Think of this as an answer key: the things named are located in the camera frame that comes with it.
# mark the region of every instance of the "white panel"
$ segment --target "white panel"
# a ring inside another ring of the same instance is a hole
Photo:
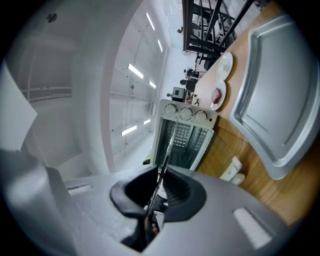
[[[183,26],[182,16],[167,16],[170,29],[181,29]]]
[[[184,36],[177,32],[175,28],[169,28],[170,38],[176,42],[183,42]]]
[[[92,15],[92,9],[88,8],[88,3],[79,0],[77,4],[74,4],[73,1],[67,1],[57,9],[50,11],[53,10],[57,14],[57,19],[54,22],[47,23],[45,19],[41,20],[45,24],[45,33],[80,43],[83,28]]]
[[[149,151],[152,149],[153,139],[154,137],[152,133],[146,133],[140,138],[136,146],[131,147],[122,154],[117,155],[114,161],[116,170],[142,170],[144,168],[143,161],[146,159]]]
[[[32,65],[30,87],[71,86],[74,53],[38,46]]]
[[[20,42],[14,42],[14,47],[8,52],[7,66],[12,72],[12,77],[16,85],[20,89],[28,88],[29,72],[32,66],[32,59],[36,50],[35,45],[26,45],[25,47]]]
[[[158,32],[158,37],[160,37],[161,41],[165,42],[167,48],[167,45],[170,46],[170,36],[162,0],[146,0],[143,3],[146,4],[149,12],[153,13],[152,16],[156,18],[156,22],[159,28],[161,28],[160,33]]]
[[[179,48],[182,51],[183,42],[178,40],[171,40],[171,45],[173,48]]]
[[[155,31],[149,25],[147,12]],[[161,84],[167,49],[160,29],[162,27],[158,16],[150,8],[148,1],[144,1],[131,19],[120,44],[111,83],[111,91],[117,98],[111,98],[109,105],[110,137],[115,160],[124,153],[129,157],[149,133],[152,122],[146,125],[143,125],[143,122],[150,118],[150,105]],[[159,48],[158,40],[161,41],[163,52]],[[143,73],[143,79],[128,70],[128,63]],[[151,87],[149,81],[156,84],[157,88]],[[121,131],[135,125],[136,130],[121,136]]]
[[[174,0],[163,0],[163,7],[166,16],[182,16],[183,10]]]
[[[86,162],[83,153],[77,154],[68,161],[56,167],[62,179],[76,179],[90,176],[91,173],[86,169]]]
[[[57,167],[81,152],[71,108],[71,98],[32,103],[37,117],[26,137],[30,154]]]
[[[20,150],[36,116],[3,62],[0,71],[0,148]]]

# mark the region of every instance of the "oven glass door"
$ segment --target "oven glass door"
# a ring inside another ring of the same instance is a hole
[[[159,140],[155,163],[162,167],[169,141],[172,137],[176,122],[163,119],[159,129]],[[195,170],[209,141],[213,135],[211,130],[178,123],[173,147],[169,158],[169,165]]]

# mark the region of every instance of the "silver baking tray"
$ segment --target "silver baking tray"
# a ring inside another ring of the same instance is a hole
[[[274,180],[295,167],[318,134],[319,75],[318,59],[289,15],[249,32],[246,69],[230,120]]]

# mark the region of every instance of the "wooden countertop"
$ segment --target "wooden countertop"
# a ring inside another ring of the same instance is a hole
[[[303,218],[310,210],[320,187],[320,136],[300,163],[285,178],[273,180],[269,177],[259,156],[247,139],[229,121],[231,110],[238,96],[248,53],[248,32],[255,26],[283,13],[284,11],[271,2],[249,27],[227,49],[233,55],[233,68],[226,82],[226,97],[217,111],[219,118],[214,126],[216,138],[212,140],[202,158],[197,171],[220,177],[235,155],[242,163],[241,173],[245,180],[240,185],[265,205],[278,213],[287,224]],[[219,60],[199,80],[195,94],[200,99],[199,106],[210,109],[211,94],[216,81]]]

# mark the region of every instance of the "gray surface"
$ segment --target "gray surface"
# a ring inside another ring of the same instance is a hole
[[[114,206],[110,199],[112,186],[122,179],[138,175],[139,171],[124,170],[107,175],[91,176],[85,178],[66,180],[64,185],[67,189],[89,185],[92,190],[73,195],[73,201],[102,231],[111,238],[121,242],[131,236],[138,221],[134,218],[123,216]]]
[[[288,16],[253,29],[244,79],[230,114],[275,180],[290,172],[320,128],[317,57]]]
[[[112,230],[100,226],[69,195],[59,172],[45,168],[34,157],[0,150],[0,189],[18,225],[46,255],[139,254],[112,239]],[[119,212],[112,211],[112,214],[123,218]],[[109,217],[105,219],[113,221],[114,216]]]
[[[205,205],[188,221],[164,223],[162,231],[143,253],[155,256],[253,254],[253,246],[233,216],[235,209],[243,207],[272,237],[287,231],[285,223],[274,212],[238,186],[184,168],[174,169],[203,185],[207,196]]]
[[[57,170],[45,168],[34,157],[0,150],[0,160],[4,200],[21,229],[45,254],[140,254],[117,241],[133,232],[132,224],[109,200],[111,186],[135,175],[135,170],[64,183]],[[207,193],[205,205],[188,221],[165,223],[142,254],[253,254],[253,247],[233,216],[233,210],[242,207],[254,214],[270,235],[287,230],[276,214],[236,185],[187,169],[175,169],[203,185]],[[65,185],[68,188],[89,185],[92,190],[70,196]]]

